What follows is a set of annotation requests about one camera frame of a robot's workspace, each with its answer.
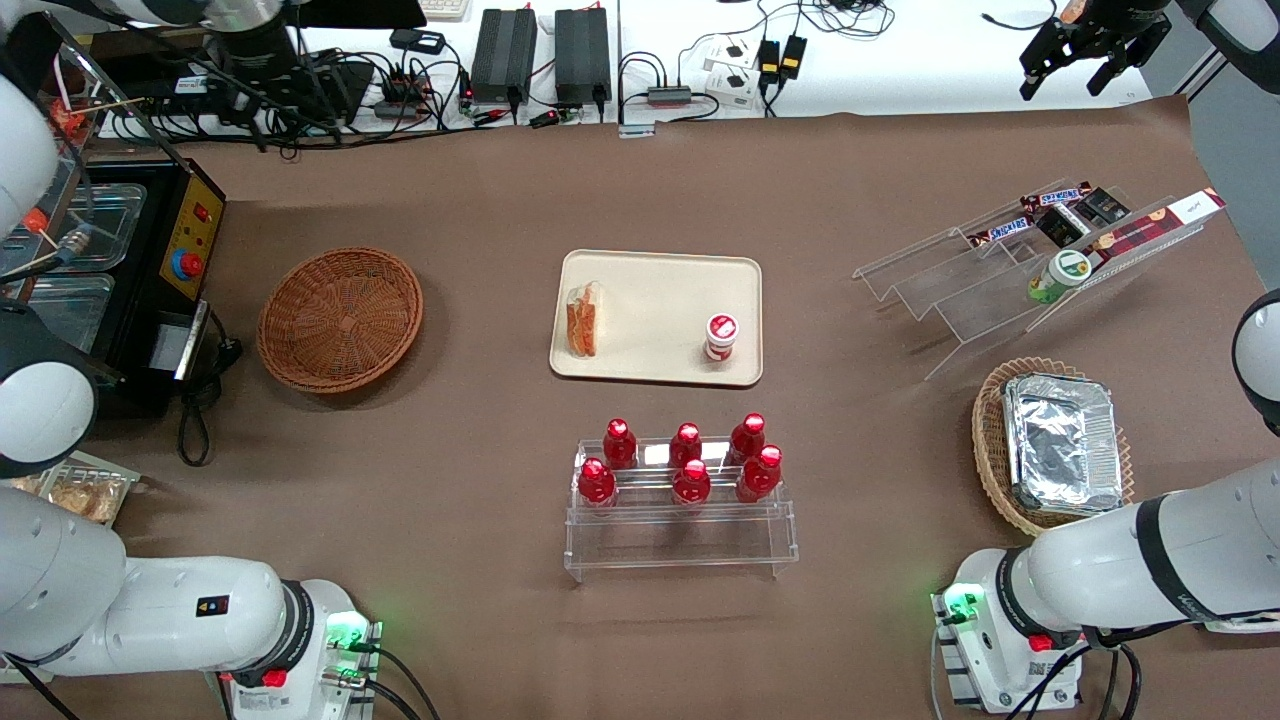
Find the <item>white box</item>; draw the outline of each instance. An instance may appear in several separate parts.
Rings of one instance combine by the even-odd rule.
[[[707,76],[707,95],[719,101],[721,108],[750,110],[760,94],[760,73],[716,63]]]
[[[741,68],[744,70],[755,69],[755,44],[740,37],[727,37],[717,35],[710,41],[710,50],[703,59],[703,69],[710,72],[718,64]]]

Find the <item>beige tray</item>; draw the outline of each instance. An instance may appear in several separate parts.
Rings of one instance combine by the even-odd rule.
[[[577,357],[564,336],[564,300],[596,281],[603,304],[595,357]],[[570,378],[713,386],[755,384],[764,373],[760,265],[750,258],[575,250],[564,256],[552,329],[552,370]],[[733,355],[703,354],[707,320],[737,318]]]

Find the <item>red emergency stop button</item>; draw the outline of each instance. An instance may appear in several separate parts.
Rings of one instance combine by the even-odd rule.
[[[1053,650],[1053,638],[1048,635],[1032,635],[1027,638],[1027,644],[1032,646],[1032,652],[1044,652]]]
[[[178,260],[178,266],[182,268],[182,274],[188,278],[198,277],[205,272],[205,261],[195,252],[184,252],[182,259]]]

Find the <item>wicker basket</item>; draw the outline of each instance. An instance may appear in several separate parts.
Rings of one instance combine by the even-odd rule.
[[[280,281],[257,323],[257,352],[282,383],[337,393],[372,382],[422,325],[422,286],[408,265],[371,247],[317,255]]]
[[[973,455],[978,461],[982,489],[987,491],[996,510],[1019,530],[1036,537],[1042,532],[1079,520],[1076,515],[1028,510],[1012,495],[1009,479],[1009,443],[1005,432],[1005,383],[1027,373],[1050,373],[1070,378],[1084,378],[1079,370],[1044,357],[1019,357],[996,368],[978,391],[973,404]],[[1129,461],[1129,442],[1124,430],[1116,428],[1116,447],[1120,451],[1120,475],[1124,502],[1133,501],[1133,464]]]

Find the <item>foil lid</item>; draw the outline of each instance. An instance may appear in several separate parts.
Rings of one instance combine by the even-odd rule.
[[[1029,510],[1100,515],[1124,503],[1106,386],[1032,373],[1005,384],[1014,497]]]

